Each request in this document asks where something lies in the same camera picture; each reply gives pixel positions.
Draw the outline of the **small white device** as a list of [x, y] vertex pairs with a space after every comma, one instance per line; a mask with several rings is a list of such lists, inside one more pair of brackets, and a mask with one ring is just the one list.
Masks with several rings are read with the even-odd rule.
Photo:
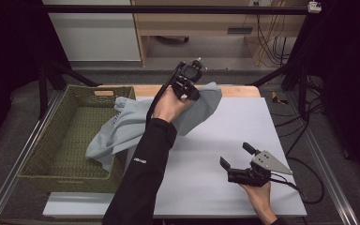
[[320, 13], [322, 11], [321, 4], [316, 1], [310, 1], [307, 4], [307, 11], [309, 13]]

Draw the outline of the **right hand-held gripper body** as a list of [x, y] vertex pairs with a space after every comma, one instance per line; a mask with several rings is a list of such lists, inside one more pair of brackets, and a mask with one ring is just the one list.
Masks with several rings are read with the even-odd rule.
[[256, 151], [250, 167], [235, 169], [227, 164], [228, 181], [237, 184], [262, 187], [270, 181], [272, 172], [292, 175], [293, 172], [268, 151]]

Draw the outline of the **person's right hand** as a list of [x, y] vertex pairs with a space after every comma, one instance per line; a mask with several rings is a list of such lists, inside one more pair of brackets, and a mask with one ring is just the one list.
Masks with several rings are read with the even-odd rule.
[[272, 225], [278, 218], [272, 210], [270, 203], [271, 184], [267, 182], [262, 187], [241, 185], [247, 193], [248, 199], [264, 225]]

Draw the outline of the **white board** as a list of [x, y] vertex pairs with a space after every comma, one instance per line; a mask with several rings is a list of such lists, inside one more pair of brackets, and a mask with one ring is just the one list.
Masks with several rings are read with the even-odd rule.
[[[250, 218], [255, 213], [246, 192], [229, 183], [219, 165], [225, 158], [245, 169], [252, 159], [242, 147], [249, 143], [268, 151], [288, 166], [266, 101], [262, 97], [224, 97], [214, 114], [170, 151], [157, 194], [155, 218]], [[272, 182], [271, 205], [283, 217], [307, 215], [299, 193]], [[112, 194], [53, 192], [42, 215], [52, 218], [102, 218]]]

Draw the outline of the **yellow and black tape piece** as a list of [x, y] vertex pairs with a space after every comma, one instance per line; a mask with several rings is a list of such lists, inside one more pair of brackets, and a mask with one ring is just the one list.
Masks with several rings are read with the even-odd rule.
[[279, 99], [276, 92], [272, 92], [272, 102], [282, 104], [282, 105], [288, 105], [289, 104], [288, 100]]

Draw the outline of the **green woven basket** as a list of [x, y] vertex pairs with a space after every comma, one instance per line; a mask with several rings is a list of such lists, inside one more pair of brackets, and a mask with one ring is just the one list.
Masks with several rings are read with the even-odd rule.
[[108, 170], [86, 157], [86, 149], [103, 124], [117, 115], [117, 98], [135, 98], [131, 86], [70, 85], [42, 129], [18, 177], [46, 192], [114, 193], [127, 154], [108, 159]]

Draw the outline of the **black horizontal frame bar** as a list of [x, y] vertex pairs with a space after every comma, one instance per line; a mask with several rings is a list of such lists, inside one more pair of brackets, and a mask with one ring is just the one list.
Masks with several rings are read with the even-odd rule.
[[306, 15], [307, 7], [217, 7], [217, 6], [92, 6], [44, 5], [50, 13], [143, 13], [143, 14], [258, 14]]

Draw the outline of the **grey cloth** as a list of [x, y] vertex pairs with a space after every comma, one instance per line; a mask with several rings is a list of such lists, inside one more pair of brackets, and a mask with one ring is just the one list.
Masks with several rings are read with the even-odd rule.
[[[198, 91], [200, 98], [173, 122], [180, 136], [186, 136], [207, 120], [222, 99], [222, 91], [215, 82], [198, 87]], [[137, 146], [145, 131], [146, 115], [152, 101], [151, 98], [135, 100], [118, 97], [113, 106], [118, 114], [101, 126], [87, 146], [85, 157], [98, 161], [108, 172], [112, 167], [114, 154]]]

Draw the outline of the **black metal stand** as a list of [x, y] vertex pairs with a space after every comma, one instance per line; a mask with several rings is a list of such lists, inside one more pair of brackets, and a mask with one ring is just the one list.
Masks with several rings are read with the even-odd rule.
[[69, 75], [86, 86], [99, 86], [99, 83], [85, 78], [83, 75], [75, 72], [72, 68], [65, 67], [58, 62], [50, 61], [42, 63], [38, 69], [39, 119], [42, 119], [48, 111], [47, 82], [50, 82], [55, 90], [64, 90], [67, 86], [67, 83], [62, 77], [63, 74]]
[[252, 82], [250, 85], [260, 87], [263, 84], [275, 79], [279, 75], [284, 75], [285, 78], [282, 81], [281, 88], [284, 91], [292, 91], [296, 85], [298, 85], [298, 103], [297, 110], [302, 119], [308, 120], [308, 111], [306, 110], [306, 95], [307, 95], [307, 70], [304, 67], [301, 59], [294, 59], [288, 62], [285, 66], [282, 66], [268, 75], [260, 78], [256, 82]]

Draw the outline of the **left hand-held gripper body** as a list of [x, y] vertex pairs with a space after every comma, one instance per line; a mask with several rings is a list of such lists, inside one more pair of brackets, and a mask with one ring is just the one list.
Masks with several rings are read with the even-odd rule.
[[190, 63], [180, 62], [172, 75], [172, 87], [181, 92], [191, 92], [196, 83], [202, 77], [202, 71], [206, 70], [201, 57]]

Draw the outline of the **white cabinet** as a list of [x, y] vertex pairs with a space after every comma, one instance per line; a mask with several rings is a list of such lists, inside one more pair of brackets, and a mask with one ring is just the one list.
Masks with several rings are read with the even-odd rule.
[[70, 62], [140, 61], [131, 13], [50, 13]]

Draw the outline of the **black curtain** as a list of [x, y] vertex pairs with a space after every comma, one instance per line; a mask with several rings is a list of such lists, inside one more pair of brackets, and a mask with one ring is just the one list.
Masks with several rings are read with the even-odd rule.
[[11, 108], [11, 93], [38, 78], [47, 61], [69, 61], [42, 0], [0, 0], [0, 127]]
[[316, 0], [292, 55], [323, 81], [323, 103], [345, 149], [360, 163], [360, 0]]

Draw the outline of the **person's left hand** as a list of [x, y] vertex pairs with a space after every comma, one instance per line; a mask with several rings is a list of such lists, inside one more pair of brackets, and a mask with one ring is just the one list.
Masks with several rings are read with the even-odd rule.
[[159, 99], [153, 111], [153, 117], [171, 123], [191, 105], [191, 100], [178, 99], [173, 89], [168, 87]]

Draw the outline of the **aluminium rail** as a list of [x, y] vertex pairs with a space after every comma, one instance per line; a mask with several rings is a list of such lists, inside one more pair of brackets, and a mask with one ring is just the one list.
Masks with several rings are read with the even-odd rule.
[[32, 133], [27, 139], [27, 142], [22, 148], [21, 153], [17, 157], [14, 165], [12, 166], [10, 172], [7, 175], [7, 178], [3, 185], [0, 187], [0, 215], [2, 214], [8, 199], [10, 198], [14, 188], [18, 183], [17, 173], [19, 172], [21, 166], [25, 162], [27, 156], [32, 150], [32, 147], [35, 145], [37, 138], [40, 136], [42, 129], [45, 128], [48, 120], [52, 117], [53, 111], [57, 108], [58, 102], [62, 99], [64, 95], [63, 91], [53, 91], [52, 96], [48, 103], [48, 109], [41, 119], [37, 120], [36, 125], [34, 126]]
[[307, 142], [310, 147], [311, 155], [320, 171], [322, 180], [328, 190], [328, 193], [337, 209], [344, 225], [360, 225], [356, 214], [353, 211], [339, 181], [337, 180], [332, 168], [326, 160], [322, 149], [320, 148], [313, 132], [310, 128], [306, 131]]

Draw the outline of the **wooden desk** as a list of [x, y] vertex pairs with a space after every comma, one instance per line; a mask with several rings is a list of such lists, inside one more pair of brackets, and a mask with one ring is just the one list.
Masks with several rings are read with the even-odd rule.
[[[130, 0], [133, 6], [218, 6], [305, 8], [308, 0]], [[268, 50], [276, 37], [295, 38], [305, 19], [303, 15], [242, 14], [143, 14], [134, 15], [138, 35], [163, 36], [241, 36], [256, 66], [271, 58]]]

